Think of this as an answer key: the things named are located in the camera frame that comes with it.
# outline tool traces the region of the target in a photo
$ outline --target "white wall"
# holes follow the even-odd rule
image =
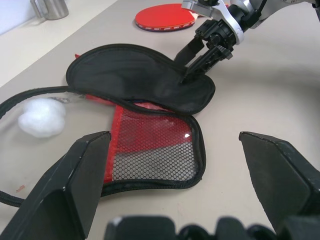
[[[0,0],[0,35],[34,16],[30,0]]]

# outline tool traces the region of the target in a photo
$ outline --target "zippered pouch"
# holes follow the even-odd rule
[[[94,96],[92,91],[78,92],[68,86],[31,89],[0,104],[0,119],[28,98],[64,92]],[[152,103],[122,103],[119,100],[115,104],[101,196],[142,189],[185,189],[197,184],[206,167],[204,140],[197,121],[192,116],[176,114]],[[77,108],[82,105],[81,101],[76,104]],[[0,191],[0,202],[19,207],[23,199],[10,194]]]
[[[186,70],[150,48],[111,44],[82,54],[69,66],[65,78],[80,92],[92,91],[129,104],[145,101],[192,115],[210,102],[216,88],[204,74],[183,82]]]

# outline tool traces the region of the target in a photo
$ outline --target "cotton ball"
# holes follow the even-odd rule
[[[38,98],[27,102],[24,114],[18,118],[19,127],[36,138],[48,138],[62,132],[66,110],[61,102]]]

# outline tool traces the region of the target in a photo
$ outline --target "table surface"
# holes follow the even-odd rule
[[[24,90],[65,85],[74,54],[101,45],[137,44],[173,59],[204,19],[189,29],[166,33],[143,31],[133,22],[141,9],[172,2],[118,0],[1,87],[0,102]],[[270,227],[238,135],[251,131],[285,139],[320,169],[319,45],[319,21],[307,3],[287,7],[259,28],[248,30],[245,41],[235,46],[234,57],[207,73],[216,92],[195,115],[206,146],[202,181],[190,189],[139,190],[101,198],[88,239],[103,239],[107,222],[124,215],[166,215],[177,229],[197,223],[210,232],[220,216],[235,216],[246,226],[261,223]],[[71,103],[63,133],[41,140],[19,130],[21,107],[7,113],[0,125],[0,189],[21,198],[76,139],[109,130],[113,113],[112,108],[94,102]],[[0,204],[0,230],[16,210]]]

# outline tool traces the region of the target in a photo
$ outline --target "ping pong paddle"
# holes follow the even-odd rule
[[[181,3],[148,7],[135,16],[136,25],[146,31],[170,32],[191,27],[198,14],[181,8]]]

